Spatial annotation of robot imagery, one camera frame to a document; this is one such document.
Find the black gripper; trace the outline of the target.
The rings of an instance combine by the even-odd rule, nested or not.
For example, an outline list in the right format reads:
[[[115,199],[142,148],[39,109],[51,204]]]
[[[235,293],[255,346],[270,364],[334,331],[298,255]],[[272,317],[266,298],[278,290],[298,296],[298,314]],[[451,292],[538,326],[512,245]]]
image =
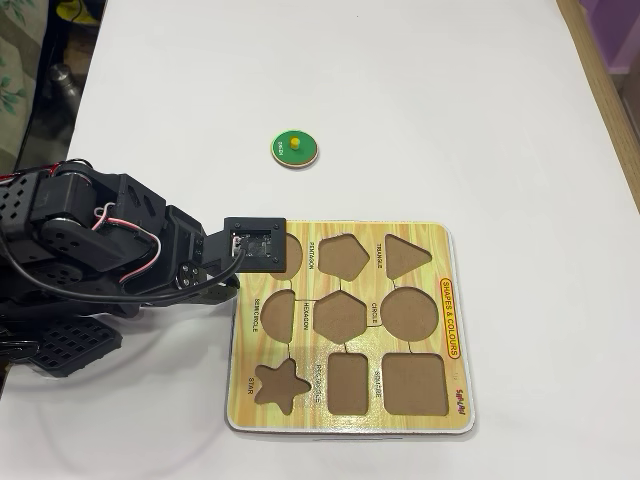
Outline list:
[[[173,205],[166,208],[165,220],[163,267],[167,283],[163,292],[202,285],[203,290],[181,303],[218,305],[235,298],[241,259],[235,258],[225,268],[223,233],[207,235],[200,222]]]

